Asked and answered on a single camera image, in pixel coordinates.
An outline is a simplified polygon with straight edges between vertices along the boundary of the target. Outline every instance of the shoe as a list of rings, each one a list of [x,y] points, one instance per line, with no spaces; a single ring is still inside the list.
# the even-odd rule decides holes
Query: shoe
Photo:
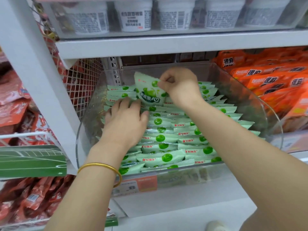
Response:
[[[221,221],[211,221],[207,224],[206,231],[231,231],[231,230]]]

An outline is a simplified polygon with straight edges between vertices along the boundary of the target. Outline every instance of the gold bracelet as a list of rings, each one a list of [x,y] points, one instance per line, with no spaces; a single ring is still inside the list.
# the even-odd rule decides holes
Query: gold bracelet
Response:
[[[120,174],[120,172],[118,170],[116,170],[114,167],[108,165],[108,164],[102,164],[102,163],[88,163],[88,164],[84,164],[82,165],[78,171],[77,171],[77,174],[80,173],[80,171],[83,169],[83,168],[86,168],[86,167],[89,167],[89,166],[102,166],[102,167],[105,167],[105,168],[108,168],[108,169],[111,169],[112,171],[114,171],[120,178],[119,182],[117,184],[115,184],[113,187],[117,187],[121,184],[122,182],[122,175]]]

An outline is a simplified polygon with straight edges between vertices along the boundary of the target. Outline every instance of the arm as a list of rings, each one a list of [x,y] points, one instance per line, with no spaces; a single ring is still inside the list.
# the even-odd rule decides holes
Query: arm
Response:
[[[286,230],[306,230],[308,166],[207,104],[190,70],[172,68],[161,80],[158,86],[198,126],[260,211]]]
[[[140,116],[140,100],[129,106],[129,98],[118,100],[105,116],[100,141],[85,163],[105,163],[119,169],[129,150],[141,139],[148,123],[148,112]],[[80,171],[45,230],[103,230],[115,173],[100,166]]]

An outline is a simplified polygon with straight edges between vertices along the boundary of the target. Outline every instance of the transparent plastic box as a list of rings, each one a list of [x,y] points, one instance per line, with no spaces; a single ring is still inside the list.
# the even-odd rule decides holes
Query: transparent plastic box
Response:
[[[38,0],[61,40],[295,28],[308,0]]]
[[[133,85],[134,73],[136,71],[159,78],[165,70],[174,66],[184,66],[190,69],[197,75],[198,81],[211,81],[212,84],[215,84],[219,89],[218,92],[228,99],[226,103],[235,104],[237,106],[236,112],[243,114],[241,120],[255,122],[251,130],[260,131],[260,137],[266,138],[268,142],[272,140],[272,131],[273,127],[275,127],[276,132],[280,131],[279,137],[275,137],[275,146],[281,148],[283,133],[279,118],[275,114],[267,116],[267,112],[265,112],[265,108],[268,108],[267,105],[216,64],[208,62],[183,62],[124,66],[122,70],[103,71],[99,78],[77,134],[76,157],[79,166],[85,160],[82,152],[89,152],[91,146],[98,142],[96,136],[101,136],[102,134],[101,129],[104,126],[101,122],[101,115],[103,113],[104,101],[106,100],[107,85],[119,85],[118,82],[114,82],[118,80],[121,81],[121,85]],[[133,189],[132,191],[127,190],[130,182],[135,187],[138,187],[137,192],[143,192],[178,185],[205,183],[209,180],[230,176],[232,176],[232,173],[222,162],[124,175],[121,186],[114,189],[113,196],[117,197],[128,193],[135,193],[136,191]]]

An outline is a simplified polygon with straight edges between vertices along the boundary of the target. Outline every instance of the hand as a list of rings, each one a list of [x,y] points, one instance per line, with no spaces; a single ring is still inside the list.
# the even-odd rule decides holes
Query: hand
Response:
[[[164,72],[160,80],[157,85],[169,94],[177,107],[184,111],[193,101],[203,100],[197,77],[189,69],[173,67]]]
[[[140,99],[129,107],[130,100],[128,97],[120,99],[108,110],[100,139],[100,142],[123,146],[125,153],[140,141],[147,127],[149,114],[146,111],[140,115]]]

